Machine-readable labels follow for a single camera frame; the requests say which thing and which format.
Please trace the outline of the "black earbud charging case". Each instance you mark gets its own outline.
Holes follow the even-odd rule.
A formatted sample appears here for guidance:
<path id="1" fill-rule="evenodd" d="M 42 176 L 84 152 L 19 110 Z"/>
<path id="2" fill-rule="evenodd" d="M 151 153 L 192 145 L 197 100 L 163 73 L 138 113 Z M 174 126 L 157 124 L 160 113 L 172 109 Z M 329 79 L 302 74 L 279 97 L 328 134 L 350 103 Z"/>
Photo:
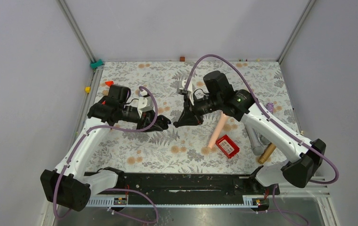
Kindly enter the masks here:
<path id="1" fill-rule="evenodd" d="M 167 130 L 171 121 L 169 118 L 165 117 L 164 115 L 158 115 L 156 122 L 154 124 L 157 131 Z"/>

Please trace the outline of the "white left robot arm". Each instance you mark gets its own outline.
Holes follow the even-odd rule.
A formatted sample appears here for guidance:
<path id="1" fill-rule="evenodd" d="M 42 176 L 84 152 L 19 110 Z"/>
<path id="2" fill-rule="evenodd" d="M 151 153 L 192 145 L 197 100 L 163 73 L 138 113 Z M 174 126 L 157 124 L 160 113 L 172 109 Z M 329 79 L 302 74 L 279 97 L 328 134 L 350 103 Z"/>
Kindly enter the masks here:
<path id="1" fill-rule="evenodd" d="M 110 131 L 140 133 L 168 129 L 171 121 L 158 114 L 153 94 L 143 86 L 139 90 L 138 105 L 134 107 L 128 102 L 130 88 L 110 85 L 108 94 L 90 107 L 82 131 L 63 160 L 53 170 L 43 171 L 41 184 L 55 214 L 58 206 L 81 211 L 91 196 L 107 189 L 115 194 L 125 189 L 120 170 L 106 168 L 85 175 L 96 147 Z"/>

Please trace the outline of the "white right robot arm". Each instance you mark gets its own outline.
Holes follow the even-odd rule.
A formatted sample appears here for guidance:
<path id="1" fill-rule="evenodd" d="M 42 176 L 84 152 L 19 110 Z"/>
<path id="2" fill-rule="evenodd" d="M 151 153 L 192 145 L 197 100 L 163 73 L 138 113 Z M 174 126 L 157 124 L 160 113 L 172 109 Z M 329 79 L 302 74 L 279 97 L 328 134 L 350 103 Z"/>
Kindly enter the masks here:
<path id="1" fill-rule="evenodd" d="M 203 81 L 208 93 L 202 98 L 196 98 L 191 88 L 185 88 L 186 79 L 178 83 L 178 93 L 184 96 L 184 104 L 173 125 L 176 128 L 201 125 L 205 114 L 220 110 L 258 131 L 286 157 L 283 162 L 260 166 L 252 173 L 254 178 L 249 182 L 252 192 L 261 194 L 268 186 L 284 182 L 304 188 L 322 163 L 325 143 L 320 139 L 312 141 L 286 126 L 255 101 L 249 91 L 234 90 L 220 71 L 208 73 Z"/>

